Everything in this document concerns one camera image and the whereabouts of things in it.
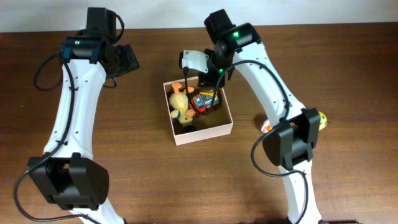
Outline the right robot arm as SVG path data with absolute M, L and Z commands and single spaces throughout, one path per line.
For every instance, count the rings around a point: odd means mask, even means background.
M 204 21 L 214 44 L 199 60 L 199 83 L 219 88 L 238 71 L 260 101 L 272 129 L 253 145 L 262 145 L 284 182 L 291 223 L 320 223 L 313 192 L 313 150 L 317 145 L 320 114 L 307 109 L 287 88 L 273 67 L 261 37 L 250 23 L 234 25 L 225 10 Z

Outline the black round lid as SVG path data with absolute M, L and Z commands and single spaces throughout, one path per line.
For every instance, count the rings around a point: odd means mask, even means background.
M 185 134 L 185 133 L 195 132 L 195 131 L 197 131 L 197 129 L 196 129 L 196 127 L 194 127 L 194 125 L 189 124 L 189 125 L 184 126 L 182 131 Z

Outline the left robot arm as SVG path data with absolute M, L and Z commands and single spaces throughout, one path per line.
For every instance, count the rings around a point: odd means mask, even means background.
M 28 175 L 48 203 L 84 223 L 123 223 L 108 199 L 108 171 L 93 160 L 92 134 L 100 91 L 107 79 L 139 68 L 130 45 L 119 43 L 122 19 L 91 7 L 86 27 L 68 37 L 56 57 L 62 63 L 62 93 L 50 139 Z

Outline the pink hat duck figure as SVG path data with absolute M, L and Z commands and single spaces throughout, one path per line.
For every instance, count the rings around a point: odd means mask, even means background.
M 272 131 L 272 126 L 271 126 L 271 122 L 267 119 L 263 122 L 262 126 L 261 126 L 261 131 L 266 134 L 270 131 Z

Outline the yellow plush duck toy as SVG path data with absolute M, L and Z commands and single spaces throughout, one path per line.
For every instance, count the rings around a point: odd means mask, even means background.
M 188 86 L 180 91 L 182 87 L 180 82 L 172 82 L 171 86 L 174 92 L 169 97 L 169 105 L 173 108 L 170 117 L 176 119 L 182 126 L 191 125 L 195 111 L 189 108 L 187 93 L 192 93 L 194 88 Z

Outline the red grey toy truck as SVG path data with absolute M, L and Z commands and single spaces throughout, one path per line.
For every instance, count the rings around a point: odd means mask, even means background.
M 211 101 L 213 98 L 213 92 L 214 90 L 209 90 L 209 91 L 204 91 L 204 92 L 199 92 L 199 94 L 192 96 L 190 98 L 190 101 L 193 103 L 194 107 L 193 108 L 197 109 L 201 113 L 206 113 L 211 107 Z M 215 97 L 215 101 L 213 103 L 212 111 L 215 111 L 219 107 L 219 98 L 218 95 Z M 199 114 L 198 112 L 195 112 L 195 116 L 199 117 L 202 114 Z

